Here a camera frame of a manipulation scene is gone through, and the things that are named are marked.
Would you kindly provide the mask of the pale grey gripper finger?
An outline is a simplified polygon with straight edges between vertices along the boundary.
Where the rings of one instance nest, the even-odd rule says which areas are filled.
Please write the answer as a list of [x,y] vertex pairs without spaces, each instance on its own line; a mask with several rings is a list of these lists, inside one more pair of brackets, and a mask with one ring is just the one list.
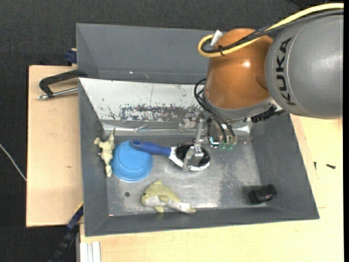
[[200,146],[193,146],[192,147],[192,155],[190,158],[190,164],[192,167],[200,167],[202,165],[202,160],[204,158],[203,150]]
[[190,171],[193,169],[193,161],[195,157],[195,149],[194,147],[189,147],[188,151],[183,159],[183,170]]

